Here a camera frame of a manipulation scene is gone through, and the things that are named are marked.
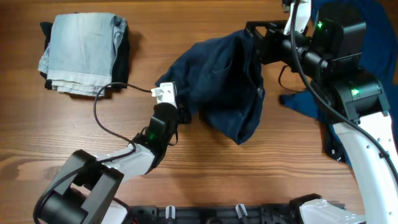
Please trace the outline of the dark navy shorts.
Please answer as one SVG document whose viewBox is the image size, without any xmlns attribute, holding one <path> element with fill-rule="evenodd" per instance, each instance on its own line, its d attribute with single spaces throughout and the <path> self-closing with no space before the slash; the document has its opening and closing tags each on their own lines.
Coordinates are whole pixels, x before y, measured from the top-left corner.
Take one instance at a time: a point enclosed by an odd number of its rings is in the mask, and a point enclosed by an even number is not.
<svg viewBox="0 0 398 224">
<path fill-rule="evenodd" d="M 155 85 L 173 82 L 191 115 L 237 145 L 257 129 L 265 98 L 262 65 L 246 30 L 195 43 Z"/>
</svg>

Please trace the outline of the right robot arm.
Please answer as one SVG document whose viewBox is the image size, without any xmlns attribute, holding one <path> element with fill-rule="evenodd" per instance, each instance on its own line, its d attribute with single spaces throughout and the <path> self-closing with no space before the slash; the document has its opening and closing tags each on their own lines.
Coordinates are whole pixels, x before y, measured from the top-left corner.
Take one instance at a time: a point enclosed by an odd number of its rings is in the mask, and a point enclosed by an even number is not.
<svg viewBox="0 0 398 224">
<path fill-rule="evenodd" d="M 286 21 L 249 21 L 263 64 L 286 63 L 297 72 L 327 115 L 351 163 L 364 205 L 357 215 L 320 195 L 293 199 L 292 223 L 396 223 L 397 150 L 390 106 L 380 80 L 359 65 L 366 21 L 345 2 L 329 2 L 317 12 L 306 35 L 310 1 L 294 1 Z"/>
</svg>

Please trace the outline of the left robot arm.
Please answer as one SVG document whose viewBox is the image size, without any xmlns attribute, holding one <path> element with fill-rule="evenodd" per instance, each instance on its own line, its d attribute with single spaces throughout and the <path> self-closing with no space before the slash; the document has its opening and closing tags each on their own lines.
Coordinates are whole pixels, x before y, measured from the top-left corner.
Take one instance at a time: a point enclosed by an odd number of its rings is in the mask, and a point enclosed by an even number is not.
<svg viewBox="0 0 398 224">
<path fill-rule="evenodd" d="M 75 151 L 35 204 L 35 223 L 125 223 L 128 209 L 114 196 L 119 186 L 155 169 L 165 156 L 177 127 L 190 120 L 183 104 L 158 103 L 147 127 L 112 154 Z"/>
</svg>

